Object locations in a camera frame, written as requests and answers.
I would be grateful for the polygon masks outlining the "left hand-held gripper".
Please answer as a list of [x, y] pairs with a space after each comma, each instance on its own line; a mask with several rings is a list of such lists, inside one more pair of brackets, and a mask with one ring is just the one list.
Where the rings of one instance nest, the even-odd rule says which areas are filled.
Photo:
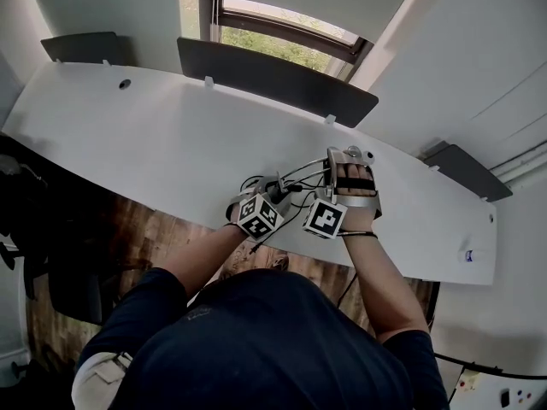
[[291, 191], [279, 173], [255, 177], [230, 201], [226, 219], [261, 240], [281, 227], [290, 206]]

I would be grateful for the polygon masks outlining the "person's right hand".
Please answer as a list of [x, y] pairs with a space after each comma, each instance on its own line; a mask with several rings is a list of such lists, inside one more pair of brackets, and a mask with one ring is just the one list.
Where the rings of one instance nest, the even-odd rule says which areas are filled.
[[360, 180], [372, 180], [370, 172], [361, 165], [356, 164], [338, 164], [337, 165], [337, 193], [339, 195], [346, 196], [374, 196], [376, 194], [375, 188], [371, 190], [364, 189], [362, 187], [348, 188], [340, 187], [341, 178], [351, 178]]

